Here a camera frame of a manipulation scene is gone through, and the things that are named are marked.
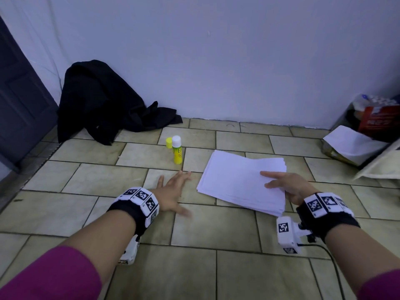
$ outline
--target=hand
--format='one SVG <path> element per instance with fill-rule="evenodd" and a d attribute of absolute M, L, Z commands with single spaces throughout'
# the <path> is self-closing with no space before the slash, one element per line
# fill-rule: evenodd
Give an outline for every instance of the hand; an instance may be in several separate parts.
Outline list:
<path fill-rule="evenodd" d="M 305 198 L 319 192 L 302 176 L 295 173 L 279 171 L 260 171 L 260 175 L 276 180 L 265 183 L 266 188 L 280 187 L 288 193 L 288 200 L 295 205 L 301 205 Z"/>
<path fill-rule="evenodd" d="M 157 198 L 158 204 L 160 205 L 160 210 L 172 210 L 178 214 L 184 216 L 191 216 L 191 212 L 186 208 L 180 206 L 177 203 L 177 199 L 182 194 L 182 188 L 185 185 L 186 180 L 191 180 L 190 171 L 184 173 L 179 171 L 175 176 L 173 176 L 165 186 L 164 176 L 160 176 L 157 183 L 157 188 L 151 191 Z"/>

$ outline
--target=white paper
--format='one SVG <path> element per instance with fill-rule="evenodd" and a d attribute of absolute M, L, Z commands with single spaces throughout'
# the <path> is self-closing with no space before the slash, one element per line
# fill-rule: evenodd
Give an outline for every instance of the white paper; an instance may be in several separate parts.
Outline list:
<path fill-rule="evenodd" d="M 386 142 L 376 141 L 346 126 L 340 125 L 324 140 L 338 153 L 357 165 L 381 150 Z"/>
<path fill-rule="evenodd" d="M 218 199 L 246 208 L 281 216 L 285 194 L 279 188 L 267 189 L 271 178 L 260 171 L 284 171 L 283 158 L 248 159 L 224 151 L 214 151 L 197 190 Z"/>

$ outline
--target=yellow glue stick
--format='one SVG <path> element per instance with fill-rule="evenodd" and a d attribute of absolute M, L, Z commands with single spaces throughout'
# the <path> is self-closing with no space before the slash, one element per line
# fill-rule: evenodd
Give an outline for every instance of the yellow glue stick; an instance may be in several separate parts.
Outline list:
<path fill-rule="evenodd" d="M 171 137 L 169 137 L 169 138 L 166 138 L 166 140 L 165 140 L 165 142 L 167 143 L 167 148 L 172 148 L 172 138 Z"/>
<path fill-rule="evenodd" d="M 173 136 L 174 163 L 182 163 L 182 141 L 180 136 Z"/>

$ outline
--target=white cap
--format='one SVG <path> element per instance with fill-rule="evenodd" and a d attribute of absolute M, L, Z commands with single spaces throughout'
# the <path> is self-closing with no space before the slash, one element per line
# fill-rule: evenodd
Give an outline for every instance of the white cap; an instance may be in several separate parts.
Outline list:
<path fill-rule="evenodd" d="M 180 139 L 180 136 L 173 136 L 173 147 L 181 147 L 182 146 L 182 141 Z"/>

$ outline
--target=wristband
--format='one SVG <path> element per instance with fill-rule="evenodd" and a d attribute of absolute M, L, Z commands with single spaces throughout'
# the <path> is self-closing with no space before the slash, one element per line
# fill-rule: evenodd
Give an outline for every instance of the wristband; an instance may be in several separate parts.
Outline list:
<path fill-rule="evenodd" d="M 296 208 L 304 229 L 310 230 L 325 243 L 326 234 L 339 224 L 360 227 L 354 213 L 333 193 L 315 193 Z"/>
<path fill-rule="evenodd" d="M 160 212 L 160 206 L 152 192 L 134 187 L 117 197 L 107 212 L 109 210 L 127 212 L 136 222 L 135 235 L 141 237 Z"/>

